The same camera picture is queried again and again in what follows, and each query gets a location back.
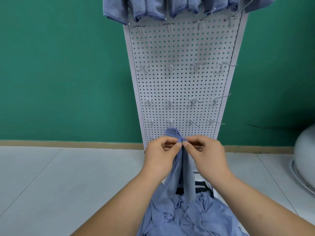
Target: forearm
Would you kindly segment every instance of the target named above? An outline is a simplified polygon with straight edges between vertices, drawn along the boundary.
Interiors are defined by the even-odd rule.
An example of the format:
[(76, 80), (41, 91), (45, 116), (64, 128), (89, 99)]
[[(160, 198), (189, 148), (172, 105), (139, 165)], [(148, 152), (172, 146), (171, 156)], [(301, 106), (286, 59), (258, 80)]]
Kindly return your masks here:
[(227, 174), (213, 186), (251, 236), (315, 235), (315, 226), (233, 174)]
[(142, 170), (88, 219), (73, 236), (136, 235), (155, 189), (160, 184)]

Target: floor grout line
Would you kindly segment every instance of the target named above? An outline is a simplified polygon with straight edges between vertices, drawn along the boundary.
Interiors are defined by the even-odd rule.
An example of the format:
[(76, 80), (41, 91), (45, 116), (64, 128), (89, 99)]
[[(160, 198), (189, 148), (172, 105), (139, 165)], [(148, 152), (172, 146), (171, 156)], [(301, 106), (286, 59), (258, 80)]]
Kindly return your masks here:
[[(62, 148), (60, 149), (60, 151), (58, 151), (58, 153), (50, 160), (50, 162), (59, 154), (59, 152), (61, 152)], [(38, 175), (28, 184), (28, 186), (26, 186), (26, 188), (21, 192), (21, 194), (27, 189), (27, 187), (30, 186), (30, 184), (39, 176), (39, 174), (49, 165), (49, 163), (38, 173)], [(20, 197), (20, 195), (9, 205), (8, 208), (10, 208), (10, 206)], [(0, 217), (8, 210), (8, 208), (6, 208), (6, 210), (0, 215)]]
[[(258, 157), (258, 159), (260, 160), (260, 162), (263, 164), (263, 166), (265, 167), (265, 169), (268, 171), (268, 173), (270, 174), (269, 170), (267, 169), (267, 167), (265, 166), (265, 164), (262, 162), (262, 160), (259, 158), (258, 154), (256, 154), (256, 156)], [(278, 185), (278, 183), (275, 181), (274, 177), (270, 174), (271, 178), (274, 180), (274, 182), (276, 183), (276, 185), (278, 186), (278, 188), (281, 190), (280, 186)], [(284, 197), (287, 199), (287, 201), (289, 202), (289, 204), (292, 206), (292, 208), (294, 209), (295, 213), (297, 215), (299, 215), (297, 213), (297, 211), (295, 210), (295, 208), (293, 207), (293, 205), (291, 204), (291, 202), (289, 201), (289, 199), (286, 197), (286, 195), (283, 193), (283, 191), (281, 190), (282, 194), (284, 195)]]

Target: white ball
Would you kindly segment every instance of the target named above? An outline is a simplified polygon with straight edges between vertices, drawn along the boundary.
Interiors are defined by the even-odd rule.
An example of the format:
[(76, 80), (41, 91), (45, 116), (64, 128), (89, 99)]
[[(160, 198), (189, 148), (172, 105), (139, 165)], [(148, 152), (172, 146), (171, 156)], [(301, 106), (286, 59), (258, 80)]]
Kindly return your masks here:
[(300, 175), (315, 188), (315, 125), (304, 130), (297, 138), (294, 161)]

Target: person's left hand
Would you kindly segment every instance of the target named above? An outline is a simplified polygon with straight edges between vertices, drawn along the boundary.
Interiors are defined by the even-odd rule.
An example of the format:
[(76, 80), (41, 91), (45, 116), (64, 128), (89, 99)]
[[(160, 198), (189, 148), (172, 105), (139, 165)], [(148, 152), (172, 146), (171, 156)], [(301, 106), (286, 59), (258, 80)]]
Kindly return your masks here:
[(148, 143), (141, 171), (152, 175), (159, 183), (169, 174), (182, 143), (177, 138), (159, 137)]

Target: person's right hand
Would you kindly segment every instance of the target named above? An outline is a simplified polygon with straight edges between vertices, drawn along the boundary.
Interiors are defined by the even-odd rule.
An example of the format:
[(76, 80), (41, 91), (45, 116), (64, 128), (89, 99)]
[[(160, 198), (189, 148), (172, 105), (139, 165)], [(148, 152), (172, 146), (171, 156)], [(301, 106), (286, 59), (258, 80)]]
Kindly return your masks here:
[(199, 174), (211, 185), (214, 186), (232, 175), (227, 166), (224, 147), (218, 140), (201, 135), (186, 139), (183, 146), (195, 160)]

